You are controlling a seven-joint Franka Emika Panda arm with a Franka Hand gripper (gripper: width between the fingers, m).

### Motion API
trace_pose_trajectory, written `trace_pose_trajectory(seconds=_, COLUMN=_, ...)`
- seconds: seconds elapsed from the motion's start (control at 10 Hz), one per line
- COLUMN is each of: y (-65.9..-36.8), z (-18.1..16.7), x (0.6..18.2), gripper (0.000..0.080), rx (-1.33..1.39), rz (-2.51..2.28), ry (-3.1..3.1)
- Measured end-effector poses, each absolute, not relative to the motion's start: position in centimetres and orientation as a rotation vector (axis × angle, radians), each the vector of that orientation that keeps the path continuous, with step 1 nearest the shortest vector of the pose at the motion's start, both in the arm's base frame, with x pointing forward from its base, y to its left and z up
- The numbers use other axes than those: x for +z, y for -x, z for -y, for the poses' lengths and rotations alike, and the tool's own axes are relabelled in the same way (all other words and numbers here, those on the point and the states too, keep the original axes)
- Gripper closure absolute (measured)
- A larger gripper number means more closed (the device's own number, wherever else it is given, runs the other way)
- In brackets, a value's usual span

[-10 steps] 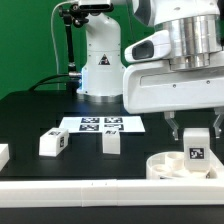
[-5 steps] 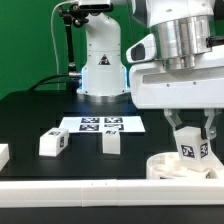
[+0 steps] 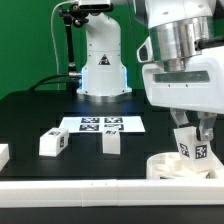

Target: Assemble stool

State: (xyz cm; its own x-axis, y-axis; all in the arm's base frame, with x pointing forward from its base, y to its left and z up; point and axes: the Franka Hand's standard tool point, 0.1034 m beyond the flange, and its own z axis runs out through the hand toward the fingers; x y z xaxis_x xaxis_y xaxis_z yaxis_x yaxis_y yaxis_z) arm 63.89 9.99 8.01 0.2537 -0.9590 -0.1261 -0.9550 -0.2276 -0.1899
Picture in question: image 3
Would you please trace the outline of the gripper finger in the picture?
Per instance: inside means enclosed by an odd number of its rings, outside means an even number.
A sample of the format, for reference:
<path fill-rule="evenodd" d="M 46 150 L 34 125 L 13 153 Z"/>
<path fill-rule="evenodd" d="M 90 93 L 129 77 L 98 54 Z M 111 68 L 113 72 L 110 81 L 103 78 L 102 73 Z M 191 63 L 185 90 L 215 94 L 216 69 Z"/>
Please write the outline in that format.
<path fill-rule="evenodd" d="M 189 125 L 189 121 L 185 110 L 171 108 L 170 113 L 178 128 L 186 127 Z"/>
<path fill-rule="evenodd" d="M 211 112 L 198 112 L 199 126 L 196 129 L 197 139 L 199 141 L 211 141 L 214 137 L 213 126 L 215 124 L 217 114 Z"/>

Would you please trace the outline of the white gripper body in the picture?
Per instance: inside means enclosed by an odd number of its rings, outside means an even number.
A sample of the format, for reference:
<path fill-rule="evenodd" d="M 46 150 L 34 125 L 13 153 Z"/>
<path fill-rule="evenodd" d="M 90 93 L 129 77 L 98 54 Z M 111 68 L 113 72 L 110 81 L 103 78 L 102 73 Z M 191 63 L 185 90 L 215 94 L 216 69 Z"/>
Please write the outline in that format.
<path fill-rule="evenodd" d="M 193 57 L 186 63 L 184 75 L 199 71 L 206 71 L 209 80 L 157 82 L 156 75 L 168 73 L 159 64 L 144 65 L 143 82 L 149 102 L 159 107 L 224 114 L 224 63 L 213 56 Z"/>

